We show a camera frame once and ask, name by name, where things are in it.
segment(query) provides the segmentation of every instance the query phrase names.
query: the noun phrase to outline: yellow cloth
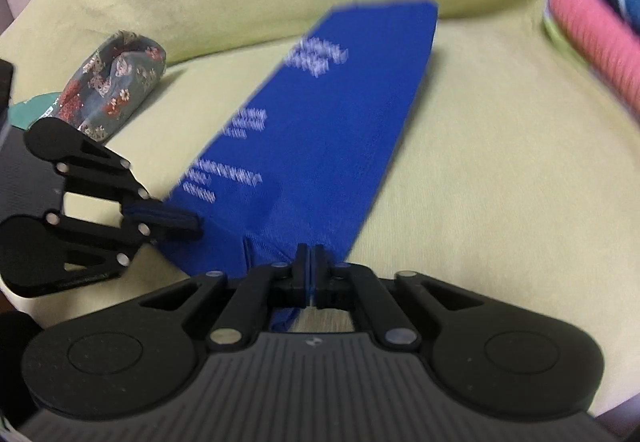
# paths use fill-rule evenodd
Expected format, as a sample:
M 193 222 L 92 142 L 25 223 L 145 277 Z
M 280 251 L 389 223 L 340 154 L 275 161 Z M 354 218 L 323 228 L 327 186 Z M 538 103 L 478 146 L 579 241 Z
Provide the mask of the yellow cloth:
M 304 31 L 346 0 L 33 0 L 0 36 L 16 100 L 60 90 L 105 34 L 126 28 L 172 61 Z M 429 75 L 350 255 L 379 275 L 423 271 L 582 327 L 606 358 L 592 411 L 640 392 L 640 132 L 606 89 L 541 33 L 542 0 L 439 0 Z M 170 68 L 109 146 L 162 197 L 292 41 Z M 110 222 L 69 197 L 66 211 Z M 39 299 L 8 293 L 45 325 L 183 278 L 152 248 L 119 280 Z M 318 326 L 318 318 L 302 318 Z M 328 325 L 338 321 L 329 318 Z

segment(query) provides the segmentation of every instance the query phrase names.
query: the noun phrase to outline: green object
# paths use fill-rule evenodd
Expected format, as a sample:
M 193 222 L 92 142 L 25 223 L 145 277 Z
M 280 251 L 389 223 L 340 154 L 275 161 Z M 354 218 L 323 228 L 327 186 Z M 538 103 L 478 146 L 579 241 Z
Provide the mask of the green object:
M 9 107 L 9 122 L 16 128 L 26 130 L 49 110 L 60 92 L 51 92 L 32 97 L 28 101 Z

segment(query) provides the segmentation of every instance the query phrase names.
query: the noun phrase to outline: pink ribbed cloth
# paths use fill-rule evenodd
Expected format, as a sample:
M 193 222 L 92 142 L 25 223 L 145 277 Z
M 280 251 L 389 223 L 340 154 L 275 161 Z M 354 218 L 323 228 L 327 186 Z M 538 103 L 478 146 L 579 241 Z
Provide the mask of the pink ribbed cloth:
M 640 114 L 640 39 L 604 0 L 549 0 L 569 40 Z

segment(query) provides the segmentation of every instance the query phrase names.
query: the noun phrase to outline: round joint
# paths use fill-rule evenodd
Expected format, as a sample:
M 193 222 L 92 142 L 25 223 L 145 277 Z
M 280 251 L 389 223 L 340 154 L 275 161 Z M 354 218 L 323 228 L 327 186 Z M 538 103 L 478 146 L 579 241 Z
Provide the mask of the round joint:
M 51 224 L 52 226 L 57 226 L 60 223 L 60 217 L 55 213 L 47 213 L 45 220 L 47 224 Z
M 242 334 L 235 328 L 219 328 L 213 330 L 209 339 L 216 345 L 233 345 L 242 339 Z
M 146 237 L 148 237 L 151 234 L 151 229 L 149 229 L 149 226 L 146 224 L 139 224 L 138 231 L 140 231 L 140 233 Z
M 397 278 L 413 278 L 414 276 L 418 276 L 415 271 L 398 271 L 396 273 Z
M 122 265 L 123 267 L 128 267 L 129 266 L 129 257 L 125 254 L 125 253 L 118 253 L 118 255 L 116 256 L 116 260 L 118 260 L 118 263 L 120 265 Z
M 392 328 L 385 334 L 385 340 L 392 345 L 410 345 L 418 339 L 418 334 L 408 328 Z

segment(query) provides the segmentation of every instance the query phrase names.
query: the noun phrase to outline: floral fabric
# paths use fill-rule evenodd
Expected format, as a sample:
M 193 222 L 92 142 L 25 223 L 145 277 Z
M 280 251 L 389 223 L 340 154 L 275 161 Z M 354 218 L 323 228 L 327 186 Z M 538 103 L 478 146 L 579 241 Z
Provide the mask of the floral fabric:
M 153 90 L 165 68 L 166 53 L 159 44 L 117 32 L 87 58 L 43 117 L 58 117 L 95 141 L 105 141 Z

